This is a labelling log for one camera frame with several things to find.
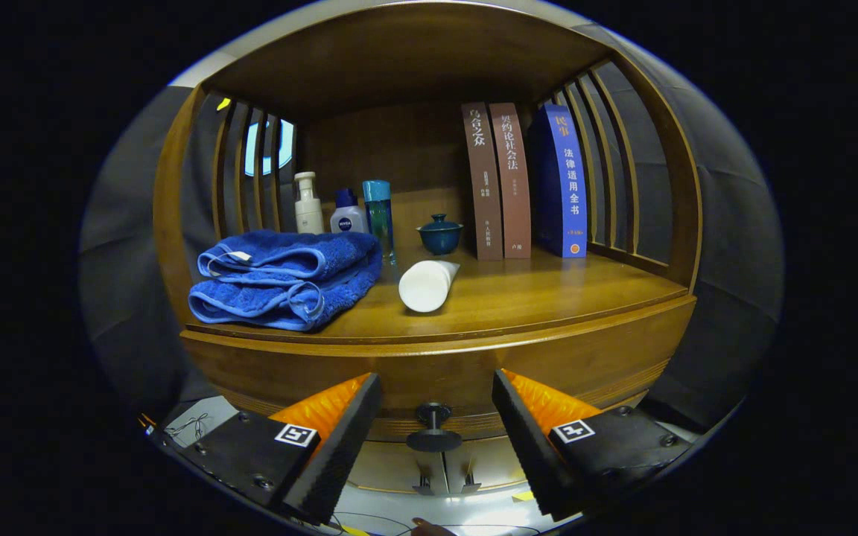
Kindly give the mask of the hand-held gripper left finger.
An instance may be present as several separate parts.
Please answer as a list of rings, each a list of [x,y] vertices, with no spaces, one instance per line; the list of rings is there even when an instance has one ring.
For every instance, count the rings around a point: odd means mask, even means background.
[[[177,453],[251,503],[319,526],[329,522],[382,401],[361,374],[275,417],[238,412]]]

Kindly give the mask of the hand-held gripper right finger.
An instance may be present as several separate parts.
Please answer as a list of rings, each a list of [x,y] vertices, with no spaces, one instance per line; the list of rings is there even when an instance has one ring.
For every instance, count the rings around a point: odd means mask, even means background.
[[[639,409],[600,410],[504,368],[492,401],[539,510],[555,521],[626,501],[692,447]]]

